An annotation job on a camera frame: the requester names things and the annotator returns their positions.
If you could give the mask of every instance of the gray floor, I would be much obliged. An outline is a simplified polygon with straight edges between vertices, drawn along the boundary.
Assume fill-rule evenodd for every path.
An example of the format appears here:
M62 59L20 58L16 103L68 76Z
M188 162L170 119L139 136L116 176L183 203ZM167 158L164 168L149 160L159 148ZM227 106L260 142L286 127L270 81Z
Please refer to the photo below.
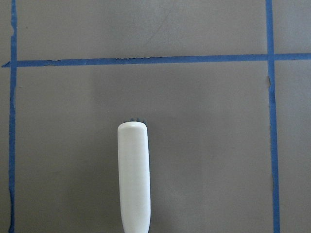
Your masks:
M311 52L311 3L274 0L276 53ZM10 1L0 61L10 60ZM19 60L265 54L265 2L17 1ZM311 229L311 61L276 62L281 232ZM0 232L10 69L0 68ZM152 233L273 232L267 62L17 70L16 232L120 233L117 127L148 121Z

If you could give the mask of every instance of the blue tape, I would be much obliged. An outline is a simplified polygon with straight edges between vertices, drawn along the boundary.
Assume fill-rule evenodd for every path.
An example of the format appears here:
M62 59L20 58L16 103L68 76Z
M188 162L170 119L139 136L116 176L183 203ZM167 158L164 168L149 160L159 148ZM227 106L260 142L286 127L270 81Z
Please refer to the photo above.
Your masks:
M11 77L10 77L10 120L9 120L9 192L11 199L11 224L9 233L15 232L15 89L17 79L17 11L12 0L11 24Z
M285 53L275 54L274 60L287 61L287 60L311 60L311 53Z
M271 168L273 176L273 231L280 233L280 210L278 188L278 159L277 159L277 128L276 128L276 96L275 96L275 54L273 36L273 8L272 0L266 0L267 48L268 48L268 75L269 108L270 108L270 142Z
M43 66L93 66L93 65L126 65L126 64L165 64L165 63L199 63L199 62L241 62L266 61L266 54L250 55L215 55L215 56L179 56L150 58L99 58L99 59L64 59L64 60L33 60L18 61L18 67Z

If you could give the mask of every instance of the white object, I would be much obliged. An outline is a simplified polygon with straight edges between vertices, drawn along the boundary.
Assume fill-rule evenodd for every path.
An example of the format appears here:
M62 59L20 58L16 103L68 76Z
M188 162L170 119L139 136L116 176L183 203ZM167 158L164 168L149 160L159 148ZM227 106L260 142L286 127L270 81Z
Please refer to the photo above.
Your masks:
M150 173L145 124L132 121L118 127L121 217L125 233L148 233Z

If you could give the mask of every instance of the white handle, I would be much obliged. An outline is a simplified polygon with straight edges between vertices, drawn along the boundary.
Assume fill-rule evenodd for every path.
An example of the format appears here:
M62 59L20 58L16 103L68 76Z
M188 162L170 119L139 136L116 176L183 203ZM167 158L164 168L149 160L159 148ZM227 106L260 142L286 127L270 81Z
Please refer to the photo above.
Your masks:
M147 127L126 122L118 127L121 217L125 233L148 233L150 173Z

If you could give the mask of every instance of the rounded tip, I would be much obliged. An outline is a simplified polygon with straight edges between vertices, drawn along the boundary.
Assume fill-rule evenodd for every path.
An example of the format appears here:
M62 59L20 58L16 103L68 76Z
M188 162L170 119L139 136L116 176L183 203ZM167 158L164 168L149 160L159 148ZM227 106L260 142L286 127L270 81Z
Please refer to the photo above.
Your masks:
M147 129L147 126L141 122L129 121L129 122L125 122L125 123L122 123L121 125L119 125L118 130L128 129L128 128Z

